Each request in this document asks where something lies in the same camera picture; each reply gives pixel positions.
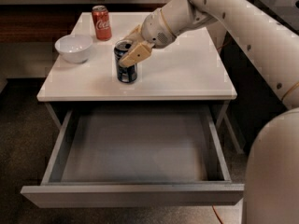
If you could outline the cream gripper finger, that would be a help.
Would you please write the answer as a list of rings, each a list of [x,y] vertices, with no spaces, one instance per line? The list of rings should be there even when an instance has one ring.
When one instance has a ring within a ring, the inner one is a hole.
[[[147,41],[135,42],[120,59],[120,66],[130,67],[142,62],[151,55],[153,44]]]
[[[130,40],[133,43],[142,43],[144,38],[141,34],[141,25],[137,25],[126,37],[126,40]]]

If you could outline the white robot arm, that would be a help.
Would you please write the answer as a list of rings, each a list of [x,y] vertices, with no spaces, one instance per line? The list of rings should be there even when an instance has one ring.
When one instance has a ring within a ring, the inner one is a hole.
[[[242,224],[299,224],[299,35],[247,0],[171,0],[127,37],[121,65],[147,59],[182,33],[219,21],[287,112],[269,121],[249,154]]]

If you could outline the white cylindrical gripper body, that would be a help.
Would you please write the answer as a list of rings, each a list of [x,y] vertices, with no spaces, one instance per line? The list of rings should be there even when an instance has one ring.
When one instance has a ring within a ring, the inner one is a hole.
[[[141,35],[146,41],[152,43],[155,49],[163,49],[176,40],[160,8],[154,10],[144,19]]]

